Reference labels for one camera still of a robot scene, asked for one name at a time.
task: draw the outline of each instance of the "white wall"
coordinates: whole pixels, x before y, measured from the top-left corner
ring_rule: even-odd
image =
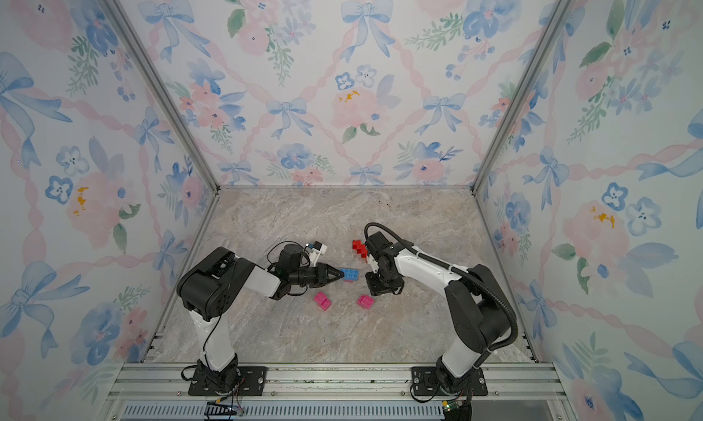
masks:
[[[703,419],[701,1],[578,0],[481,193],[581,421]]]
[[[120,0],[218,180],[284,186],[470,184],[554,1]]]
[[[94,0],[0,22],[0,418],[91,420],[212,193]]]

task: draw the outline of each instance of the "blue flower pattern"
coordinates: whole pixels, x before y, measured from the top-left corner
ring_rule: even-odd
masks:
[[[171,189],[171,193],[181,196],[181,188],[186,179],[193,175],[193,163],[188,156],[185,156],[186,166],[181,169],[179,162],[174,162],[172,167],[173,173],[166,175],[166,184]],[[160,197],[165,197],[166,194],[159,194]],[[183,204],[183,200],[179,200],[174,208],[174,219],[178,220],[183,217],[183,225],[188,225],[189,212],[188,208]]]
[[[61,179],[59,176],[51,176],[48,178],[48,187],[44,191],[44,195],[52,200],[56,200],[61,205],[65,205],[73,191],[73,182],[66,177]]]
[[[102,303],[88,311],[71,338],[71,361],[94,366],[105,360],[119,336],[123,315],[119,304],[114,302]]]
[[[584,370],[574,352],[565,344],[562,344],[562,349],[568,365],[559,357],[555,357],[554,360],[557,367],[570,380],[575,380],[576,378],[584,380]],[[637,402],[622,391],[622,376],[620,372],[604,365],[596,365],[591,371],[591,379],[593,380],[593,387],[607,404],[614,419],[625,421],[626,414],[637,421],[645,419]]]
[[[662,213],[661,206],[654,203],[649,197],[642,197],[637,205],[629,205],[625,214],[629,218],[627,229],[634,236],[642,236],[647,233],[647,229],[656,229],[662,226],[659,214]]]
[[[217,84],[218,81],[222,81],[224,79],[224,73],[220,70],[215,70],[213,72],[205,60],[202,59],[198,60],[197,64],[188,63],[188,67],[190,68],[190,78],[192,78],[193,81],[195,81],[199,86],[202,87],[205,83],[208,83],[210,85],[211,92],[216,95],[219,95],[222,92],[220,86]]]
[[[522,193],[513,193],[510,201],[505,204],[505,216],[510,222],[510,228],[518,234],[527,232],[532,215],[529,202]]]
[[[632,100],[637,97],[640,91],[640,84],[635,85],[637,79],[633,79],[627,87],[620,86],[620,91],[616,98],[610,100],[610,106],[616,107],[615,115],[619,115],[623,109],[632,109]]]
[[[337,90],[347,90],[354,86],[354,80],[349,76],[349,72],[344,72],[335,77]]]
[[[463,30],[466,39],[492,38],[520,16],[521,0],[468,0]]]
[[[102,55],[108,51],[114,53],[118,45],[118,36],[110,27],[108,19],[95,0],[69,0],[71,17],[76,25],[85,31],[92,47]]]
[[[63,167],[63,171],[69,177],[76,174],[84,174],[90,169],[88,160],[81,157],[81,150],[77,146],[71,148],[62,146],[56,155],[56,163]]]
[[[703,109],[691,120],[688,125],[688,133],[695,138],[703,138]],[[665,167],[660,163],[645,163],[637,166],[637,169],[642,171],[639,180],[649,179],[665,173],[670,173],[680,178],[690,177],[703,171],[703,148],[672,168]],[[698,197],[695,224],[697,229],[703,228],[703,191]]]
[[[278,150],[280,165],[286,169],[305,169],[313,163],[313,155],[303,144],[283,145]]]
[[[628,190],[623,186],[618,186],[617,183],[613,182],[608,185],[608,188],[600,197],[603,203],[613,209],[615,212],[620,212],[625,209],[625,197],[627,197]]]

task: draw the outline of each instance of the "aluminum frame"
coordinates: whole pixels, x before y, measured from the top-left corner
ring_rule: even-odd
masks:
[[[501,127],[498,129],[493,141],[488,146],[488,152],[486,153],[476,179],[474,180],[474,196],[481,193],[480,190],[482,186],[486,184],[488,174],[491,172],[491,167],[498,158],[498,154],[500,153],[507,136],[510,134],[510,130],[513,127],[520,109],[525,101],[527,101],[527,96],[529,95],[529,92],[532,91],[532,87],[534,87],[534,83],[537,81],[537,77],[546,62],[547,55],[549,55],[556,40],[559,38],[559,35],[561,35],[562,30],[564,30],[566,21],[569,18],[569,13],[571,12],[572,6],[575,2],[576,0],[557,0],[555,3],[554,12],[552,12],[549,23],[547,23],[544,32],[534,48],[534,55],[527,65],[527,68],[520,78],[520,81],[517,83],[515,96],[511,99],[510,105],[505,112],[503,122],[501,122]]]
[[[146,49],[137,36],[132,23],[127,18],[127,13],[124,12],[122,4],[119,0],[97,0],[105,14],[109,17],[110,22],[115,26],[115,30],[124,44],[129,50],[129,54],[134,58],[139,72],[144,77],[148,88],[154,93],[154,97],[164,110],[164,115],[168,118],[171,127],[174,129],[179,140],[189,153],[190,159],[193,161],[198,172],[205,180],[210,190],[217,192],[219,184],[215,179],[215,175],[207,165],[205,157],[203,157],[200,149],[196,145],[196,140],[188,130],[188,127],[183,123],[178,107],[171,98],[170,93],[164,85],[164,81],[159,75],[158,70],[149,59]]]
[[[189,396],[181,371],[189,364],[124,364],[101,410],[116,419],[128,400],[212,400]],[[242,364],[268,368],[264,395],[242,400],[411,400],[410,368],[434,364]],[[555,418],[569,404],[554,364],[483,364],[488,396],[475,400],[546,400]]]

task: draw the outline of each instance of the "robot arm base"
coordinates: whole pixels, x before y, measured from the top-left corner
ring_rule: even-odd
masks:
[[[201,360],[196,364],[193,378],[190,379],[191,396],[226,395],[242,380],[237,370],[237,355],[221,371],[208,368]]]

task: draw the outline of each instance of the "blue bow pattern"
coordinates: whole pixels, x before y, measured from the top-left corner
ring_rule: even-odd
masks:
[[[554,184],[559,186],[564,183],[569,178],[569,167],[565,164],[559,163],[554,158],[554,152],[549,146],[542,148],[542,152],[539,154],[539,159],[546,166],[542,168],[542,171],[537,177],[532,176],[522,176],[525,185],[533,181],[535,183],[544,183],[544,191],[542,191],[542,210],[544,210],[545,203],[552,204],[552,178],[554,178]]]
[[[532,280],[529,284],[529,290],[532,293],[532,296],[534,296],[534,299],[530,302],[525,302],[524,299],[518,294],[517,301],[525,305],[530,311],[535,311],[537,307],[539,307],[539,311],[537,311],[534,316],[532,337],[544,340],[544,337],[542,336],[542,320],[544,320],[545,327],[552,328],[557,324],[557,316],[554,314],[554,311],[547,306],[547,302],[542,296],[542,289],[540,289],[536,280]]]
[[[374,176],[380,176],[383,171],[383,166],[375,164],[372,167],[351,167],[349,168],[349,173],[352,176],[359,176],[358,184],[363,185],[366,183],[366,179],[371,180],[374,186],[380,186],[383,182],[376,179]]]
[[[351,59],[354,49],[363,46],[368,37],[368,28],[371,28],[371,34],[376,40],[376,44],[381,49],[387,57],[391,57],[388,52],[388,46],[395,43],[395,40],[384,34],[374,20],[378,20],[382,23],[388,23],[391,21],[391,15],[393,14],[393,0],[377,0],[375,3],[361,4],[357,1],[346,1],[342,4],[342,20],[345,23],[353,23],[359,20],[358,23],[358,33],[356,35],[356,44],[354,46],[349,46],[342,52],[339,57],[340,60]],[[365,17],[369,17],[368,26],[366,25]]]
[[[693,120],[688,125],[688,133],[695,138],[703,139],[703,109],[693,117]],[[691,154],[688,159],[672,168],[667,168],[660,163],[645,163],[638,166],[637,169],[642,171],[639,180],[649,179],[650,177],[658,176],[666,172],[677,177],[690,177],[703,171],[703,148]],[[701,191],[701,195],[698,197],[696,228],[703,228],[703,191]]]
[[[31,144],[31,136],[34,134],[34,122],[24,108],[3,96],[5,93],[44,116],[63,122],[73,122],[73,120],[57,111],[61,107],[60,99],[36,99],[13,92],[13,90],[29,89],[33,86],[34,80],[27,69],[25,69],[25,66],[11,53],[0,53],[0,105],[17,122],[27,136],[27,139],[22,144],[22,166],[25,169],[29,169],[30,162],[41,166],[37,152],[34,150],[34,145]]]
[[[156,137],[168,144],[174,143],[171,137],[169,137],[171,130],[159,131],[157,129],[153,129],[157,125],[159,125],[159,118],[157,118],[156,112],[153,108],[147,107],[144,120],[141,125],[134,127],[134,140],[137,141],[139,145],[143,145],[146,142],[146,139],[149,139],[151,146],[154,147],[154,152],[156,153],[154,156],[154,172],[161,171],[161,163],[159,162],[159,143],[156,140]]]
[[[66,284],[61,285],[48,292],[40,293],[47,285],[56,278],[56,270],[49,267],[45,262],[34,261],[25,268],[22,274],[22,288],[15,291],[9,303],[0,306],[0,337],[7,337],[17,328],[22,318],[22,311],[32,319],[44,325],[47,329],[41,338],[41,357],[46,358],[49,348],[57,348],[58,344],[51,334],[51,323],[53,322],[53,311],[42,303],[27,304],[30,300],[48,301],[54,299],[65,299],[76,294],[81,294],[90,287],[78,287],[81,276],[78,275]]]
[[[283,118],[283,126],[275,130],[271,137],[280,139],[281,134],[283,134],[283,130],[288,129],[290,127],[290,118],[293,118],[295,124],[300,127],[300,129],[302,129],[305,134],[312,135],[312,133],[310,133],[309,128],[312,128],[313,125],[308,122],[305,122],[303,119],[299,118],[296,115],[296,113],[298,115],[304,115],[307,113],[307,106],[303,98],[295,98],[290,102],[284,103],[278,102],[277,100],[272,100],[266,104],[266,108],[268,109],[268,112],[272,115],[280,114],[281,118]]]
[[[154,258],[154,263],[152,264],[152,267],[156,268],[157,270],[161,270],[161,268],[164,266],[164,261],[166,262],[166,264],[169,264],[171,266],[171,285],[176,282],[176,272],[174,271],[176,262],[174,261],[174,258],[171,255],[188,251],[188,249],[183,246],[183,240],[180,240],[180,242],[176,244],[176,247],[171,248],[175,241],[176,238],[174,237],[174,234],[167,229],[164,232],[164,243],[161,245],[161,250],[159,250],[159,252],[156,254],[156,257]]]
[[[137,8],[141,16],[144,17],[144,20],[152,25],[155,25],[161,20],[164,21],[164,29],[166,30],[166,35],[169,37],[169,46],[164,47],[161,51],[160,57],[162,60],[167,60],[171,63],[171,52],[179,43],[176,29],[180,30],[181,34],[183,34],[195,48],[205,55],[210,56],[207,49],[205,49],[205,45],[208,44],[210,40],[192,33],[179,23],[179,21],[186,23],[195,22],[195,19],[193,19],[193,9],[190,8],[188,0],[171,0],[170,4],[162,3],[160,5],[151,1],[143,1],[137,5]]]
[[[440,99],[436,96],[430,96],[429,98],[423,100],[423,108],[427,110],[435,109],[435,114],[432,115],[432,120],[429,121],[429,124],[419,127],[415,130],[415,132],[422,134],[430,125],[434,125],[439,122],[439,119],[442,118],[443,108],[444,120],[446,120],[446,124],[452,131],[456,132],[456,124],[460,124],[461,120],[455,118],[454,115],[449,112],[449,109],[461,109],[461,106],[464,105],[464,99],[466,99],[465,94],[456,93],[451,98]]]
[[[217,164],[217,167],[220,169],[220,171],[232,172],[232,181],[227,183],[229,185],[233,185],[239,180],[244,179],[252,185],[256,186],[257,182],[259,181],[259,179],[257,179],[256,177],[247,174],[247,172],[252,171],[252,166],[247,160],[240,160],[236,163],[221,162]]]

